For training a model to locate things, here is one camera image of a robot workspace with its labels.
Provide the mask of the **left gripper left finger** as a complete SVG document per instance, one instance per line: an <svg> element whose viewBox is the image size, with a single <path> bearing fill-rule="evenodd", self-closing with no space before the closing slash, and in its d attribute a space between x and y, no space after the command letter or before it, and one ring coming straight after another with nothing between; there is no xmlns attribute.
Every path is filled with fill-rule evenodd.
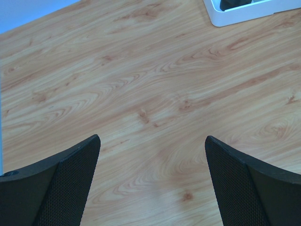
<svg viewBox="0 0 301 226"><path fill-rule="evenodd" d="M98 135L0 177L2 226L79 226L101 141Z"/></svg>

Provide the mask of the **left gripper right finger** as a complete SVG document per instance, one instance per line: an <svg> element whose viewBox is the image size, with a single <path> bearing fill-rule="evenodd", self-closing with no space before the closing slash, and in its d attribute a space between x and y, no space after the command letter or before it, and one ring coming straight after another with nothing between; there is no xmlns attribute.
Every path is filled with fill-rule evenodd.
<svg viewBox="0 0 301 226"><path fill-rule="evenodd" d="M225 226L299 226L301 176L208 136L206 159Z"/></svg>

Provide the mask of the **oil bottle dark sauce back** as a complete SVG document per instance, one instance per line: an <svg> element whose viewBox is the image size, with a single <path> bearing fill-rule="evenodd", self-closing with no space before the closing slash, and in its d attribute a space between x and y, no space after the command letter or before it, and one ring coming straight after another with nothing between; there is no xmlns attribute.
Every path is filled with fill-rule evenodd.
<svg viewBox="0 0 301 226"><path fill-rule="evenodd" d="M246 4L250 4L252 0L221 0L220 9L225 11L227 9L240 7Z"/></svg>

